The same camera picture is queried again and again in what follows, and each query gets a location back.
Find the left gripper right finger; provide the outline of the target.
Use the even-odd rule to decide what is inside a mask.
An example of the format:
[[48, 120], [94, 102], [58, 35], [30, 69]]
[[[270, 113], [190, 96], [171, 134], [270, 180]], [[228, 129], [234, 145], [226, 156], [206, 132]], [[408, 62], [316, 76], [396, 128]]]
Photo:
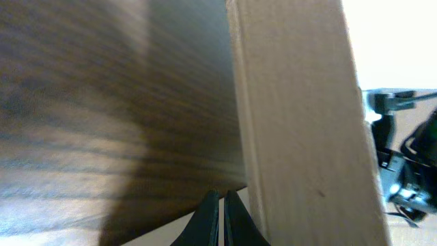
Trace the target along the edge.
[[224, 246], [270, 246], [234, 190], [224, 200]]

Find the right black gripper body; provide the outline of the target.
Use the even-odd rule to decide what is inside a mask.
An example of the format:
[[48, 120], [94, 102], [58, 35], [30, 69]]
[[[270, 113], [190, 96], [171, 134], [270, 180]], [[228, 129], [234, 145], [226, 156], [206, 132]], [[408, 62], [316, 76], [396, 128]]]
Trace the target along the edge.
[[407, 222], [421, 222], [436, 214], [436, 111], [403, 140], [398, 151], [389, 148], [395, 134], [395, 112], [415, 109], [419, 101], [435, 97], [435, 92], [417, 96], [414, 90], [367, 91], [367, 106], [379, 115], [371, 121], [371, 132], [383, 199], [394, 205], [394, 216]]

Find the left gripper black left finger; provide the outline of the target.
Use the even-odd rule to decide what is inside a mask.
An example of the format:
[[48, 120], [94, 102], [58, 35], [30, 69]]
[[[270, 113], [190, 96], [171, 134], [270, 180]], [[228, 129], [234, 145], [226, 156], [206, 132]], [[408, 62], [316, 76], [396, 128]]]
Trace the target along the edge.
[[217, 246], [219, 243], [219, 193], [208, 191], [171, 246]]

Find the brown cardboard box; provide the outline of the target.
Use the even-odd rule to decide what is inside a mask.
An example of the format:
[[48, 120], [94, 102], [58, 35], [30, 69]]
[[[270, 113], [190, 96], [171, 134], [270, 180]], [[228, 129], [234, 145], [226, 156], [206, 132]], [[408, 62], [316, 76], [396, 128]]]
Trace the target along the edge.
[[341, 2], [225, 6], [259, 230], [272, 245], [389, 245]]

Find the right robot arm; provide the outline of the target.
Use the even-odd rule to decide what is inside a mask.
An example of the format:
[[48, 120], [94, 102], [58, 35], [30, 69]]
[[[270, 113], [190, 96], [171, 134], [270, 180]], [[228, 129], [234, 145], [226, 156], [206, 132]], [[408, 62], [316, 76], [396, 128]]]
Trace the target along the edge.
[[412, 228], [436, 214], [436, 111], [403, 140], [398, 151], [389, 146], [395, 134], [395, 112], [414, 109], [419, 101], [435, 97], [435, 92], [417, 96], [414, 90], [369, 90], [365, 95], [367, 106], [380, 116], [371, 121], [371, 132], [383, 200], [396, 209], [389, 215], [401, 217]]

